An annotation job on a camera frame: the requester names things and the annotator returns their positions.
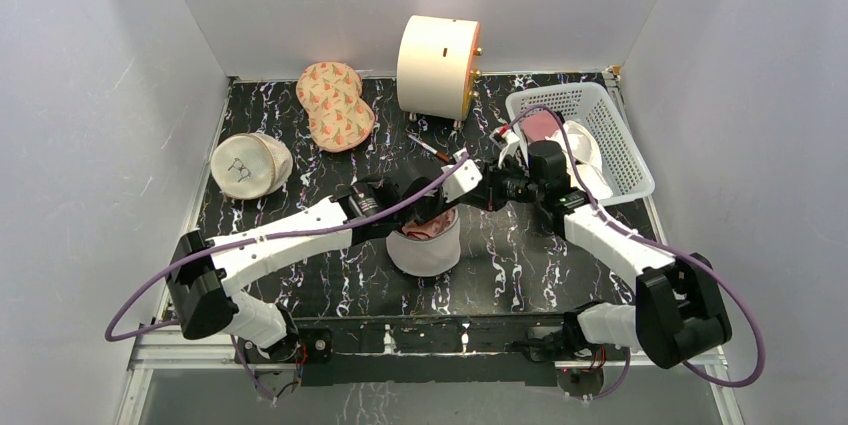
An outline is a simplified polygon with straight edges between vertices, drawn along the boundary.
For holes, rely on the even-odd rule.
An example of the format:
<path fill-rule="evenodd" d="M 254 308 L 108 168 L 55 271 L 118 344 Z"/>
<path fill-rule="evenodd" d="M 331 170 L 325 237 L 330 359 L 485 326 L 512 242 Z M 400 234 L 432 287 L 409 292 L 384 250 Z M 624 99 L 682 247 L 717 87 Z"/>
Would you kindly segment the brown and white pen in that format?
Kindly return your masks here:
<path fill-rule="evenodd" d="M 407 137 L 408 137 L 408 138 L 409 138 L 409 139 L 410 139 L 413 143 L 415 143 L 416 145 L 418 145 L 419 147 L 421 147 L 423 150 L 425 150 L 425 151 L 426 151 L 427 153 L 429 153 L 430 155 L 432 155 L 432 156 L 434 156 L 435 158 L 437 158 L 437 159 L 441 160 L 442 162 L 444 162 L 444 163 L 452 163 L 452 162 L 453 162 L 453 158 L 452 158 L 450 155 L 448 155 L 448 154 L 446 154 L 446 153 L 444 153 L 444 152 L 441 152 L 441 151 L 437 150 L 435 147 L 433 147 L 433 146 L 431 146 L 430 144 L 428 144 L 428 143 L 426 143 L 425 141 L 423 141 L 420 137 L 418 137 L 418 136 L 416 136 L 416 135 L 414 135 L 414 134 L 408 134 L 408 135 L 407 135 Z"/>

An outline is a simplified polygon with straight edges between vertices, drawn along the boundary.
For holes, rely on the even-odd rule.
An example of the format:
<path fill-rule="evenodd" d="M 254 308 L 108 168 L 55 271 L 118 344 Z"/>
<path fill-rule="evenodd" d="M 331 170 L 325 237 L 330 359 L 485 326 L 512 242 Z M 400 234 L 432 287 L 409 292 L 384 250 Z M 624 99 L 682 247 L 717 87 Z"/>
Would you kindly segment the white plastic mesh basket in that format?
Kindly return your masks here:
<path fill-rule="evenodd" d="M 611 96 L 596 83 L 567 83 L 533 88 L 510 94 L 505 101 L 510 118 L 516 123 L 514 133 L 521 139 L 520 150 L 527 152 L 520 116 L 525 110 L 532 115 L 545 106 L 563 118 L 566 132 L 584 133 L 577 146 L 591 146 L 588 171 L 582 179 L 590 187 L 597 202 L 606 207 L 643 199 L 652 195 L 655 181 L 630 130 L 615 107 Z"/>

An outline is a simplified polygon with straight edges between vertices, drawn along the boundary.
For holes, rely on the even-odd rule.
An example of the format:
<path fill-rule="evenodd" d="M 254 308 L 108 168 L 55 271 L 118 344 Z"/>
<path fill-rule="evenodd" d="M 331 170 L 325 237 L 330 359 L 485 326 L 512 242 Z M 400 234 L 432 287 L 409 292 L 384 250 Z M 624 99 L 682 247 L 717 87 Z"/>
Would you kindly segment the pink bra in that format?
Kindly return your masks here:
<path fill-rule="evenodd" d="M 423 224 L 411 221 L 401 228 L 400 233 L 414 240 L 431 240 L 446 232 L 455 221 L 455 211 L 449 210 Z"/>
<path fill-rule="evenodd" d="M 521 122 L 520 129 L 528 143 L 548 140 L 560 131 L 557 119 L 545 111 L 528 114 Z"/>

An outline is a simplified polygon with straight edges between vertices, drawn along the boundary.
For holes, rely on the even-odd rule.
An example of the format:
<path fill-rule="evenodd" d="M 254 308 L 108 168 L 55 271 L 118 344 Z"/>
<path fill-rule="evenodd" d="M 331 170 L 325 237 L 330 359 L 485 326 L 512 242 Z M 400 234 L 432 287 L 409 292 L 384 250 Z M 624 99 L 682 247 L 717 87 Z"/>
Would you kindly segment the cream mesh laundry bag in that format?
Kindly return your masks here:
<path fill-rule="evenodd" d="M 213 151 L 212 178 L 227 197 L 253 200 L 280 189 L 294 168 L 288 147 L 274 137 L 259 133 L 233 135 Z"/>

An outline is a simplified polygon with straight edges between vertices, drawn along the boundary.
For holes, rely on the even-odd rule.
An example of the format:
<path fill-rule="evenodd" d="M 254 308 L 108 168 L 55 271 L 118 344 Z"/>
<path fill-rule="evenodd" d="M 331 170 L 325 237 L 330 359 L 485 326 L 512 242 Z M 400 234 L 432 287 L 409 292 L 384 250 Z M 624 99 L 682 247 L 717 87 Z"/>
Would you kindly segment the white bra in basket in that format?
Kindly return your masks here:
<path fill-rule="evenodd" d="M 564 129 L 577 172 L 583 181 L 583 185 L 580 185 L 576 179 L 572 179 L 572 185 L 590 192 L 597 200 L 611 198 L 613 191 L 604 177 L 600 146 L 595 138 L 586 127 L 572 120 L 564 123 Z"/>

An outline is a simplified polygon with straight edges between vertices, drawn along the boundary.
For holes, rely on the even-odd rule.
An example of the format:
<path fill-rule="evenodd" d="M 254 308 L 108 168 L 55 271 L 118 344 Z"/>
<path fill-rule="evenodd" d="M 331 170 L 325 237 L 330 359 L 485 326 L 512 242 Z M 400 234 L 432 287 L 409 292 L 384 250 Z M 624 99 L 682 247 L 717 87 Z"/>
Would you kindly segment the white mesh laundry bag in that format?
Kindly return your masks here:
<path fill-rule="evenodd" d="M 460 259 L 460 221 L 431 240 L 414 240 L 393 231 L 385 240 L 388 256 L 399 270 L 415 277 L 435 277 L 456 266 Z"/>

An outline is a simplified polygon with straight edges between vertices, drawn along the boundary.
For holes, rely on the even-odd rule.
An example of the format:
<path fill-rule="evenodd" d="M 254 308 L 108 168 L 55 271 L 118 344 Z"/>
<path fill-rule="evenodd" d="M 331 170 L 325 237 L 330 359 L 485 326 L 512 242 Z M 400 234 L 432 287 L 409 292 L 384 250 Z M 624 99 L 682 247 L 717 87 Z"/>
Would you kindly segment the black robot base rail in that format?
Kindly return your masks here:
<path fill-rule="evenodd" d="M 294 344 L 268 352 L 239 338 L 237 359 L 272 388 L 283 384 L 283 371 L 305 387 L 522 382 L 592 393 L 612 383 L 623 350 L 579 341 L 564 319 L 558 313 L 298 318 Z"/>

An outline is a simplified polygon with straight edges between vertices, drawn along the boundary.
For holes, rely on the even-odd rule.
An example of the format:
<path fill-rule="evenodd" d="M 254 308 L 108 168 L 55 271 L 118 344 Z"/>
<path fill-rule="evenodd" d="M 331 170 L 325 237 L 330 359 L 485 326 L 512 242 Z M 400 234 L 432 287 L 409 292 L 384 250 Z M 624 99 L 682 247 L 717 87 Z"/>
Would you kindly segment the pink bra in basket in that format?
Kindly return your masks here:
<path fill-rule="evenodd" d="M 521 122 L 520 129 L 528 143 L 548 140 L 560 131 L 557 119 L 545 111 L 528 114 Z"/>

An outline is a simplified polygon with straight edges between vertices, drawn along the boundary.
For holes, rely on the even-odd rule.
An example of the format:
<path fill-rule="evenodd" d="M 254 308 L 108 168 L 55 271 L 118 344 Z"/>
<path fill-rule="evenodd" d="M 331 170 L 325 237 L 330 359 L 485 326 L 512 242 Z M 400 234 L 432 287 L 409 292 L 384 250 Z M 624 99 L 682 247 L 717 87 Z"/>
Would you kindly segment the white cylindrical drum appliance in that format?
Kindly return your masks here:
<path fill-rule="evenodd" d="M 470 109 L 479 34 L 477 21 L 411 16 L 397 57 L 400 109 L 449 119 L 461 127 Z"/>

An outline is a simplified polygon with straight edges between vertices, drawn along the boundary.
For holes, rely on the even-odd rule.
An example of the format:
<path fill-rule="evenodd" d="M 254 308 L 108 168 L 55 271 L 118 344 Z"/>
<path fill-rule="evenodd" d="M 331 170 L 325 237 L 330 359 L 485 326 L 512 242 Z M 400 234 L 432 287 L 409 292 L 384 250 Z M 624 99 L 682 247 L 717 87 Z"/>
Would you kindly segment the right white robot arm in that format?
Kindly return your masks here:
<path fill-rule="evenodd" d="M 559 331 L 516 342 L 534 359 L 590 358 L 603 345 L 641 350 L 657 366 L 674 367 L 732 337 L 732 327 L 710 265 L 695 266 L 646 239 L 590 202 L 572 185 L 566 154 L 537 141 L 522 167 L 510 155 L 479 164 L 461 203 L 498 211 L 509 202 L 534 206 L 554 233 L 606 265 L 634 294 L 630 305 L 592 301 L 563 315 Z"/>

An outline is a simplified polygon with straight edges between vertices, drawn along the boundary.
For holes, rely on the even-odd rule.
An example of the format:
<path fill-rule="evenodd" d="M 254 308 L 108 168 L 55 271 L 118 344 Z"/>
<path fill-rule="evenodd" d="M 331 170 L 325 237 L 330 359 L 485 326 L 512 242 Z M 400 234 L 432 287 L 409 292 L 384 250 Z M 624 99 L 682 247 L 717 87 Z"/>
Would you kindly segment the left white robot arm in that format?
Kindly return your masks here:
<path fill-rule="evenodd" d="M 435 218 L 463 195 L 453 178 L 359 180 L 270 224 L 206 239 L 185 234 L 166 284 L 186 340 L 228 334 L 275 361 L 297 352 L 300 333 L 285 308 L 250 295 L 249 284 L 316 255 L 382 239 L 416 218 Z"/>

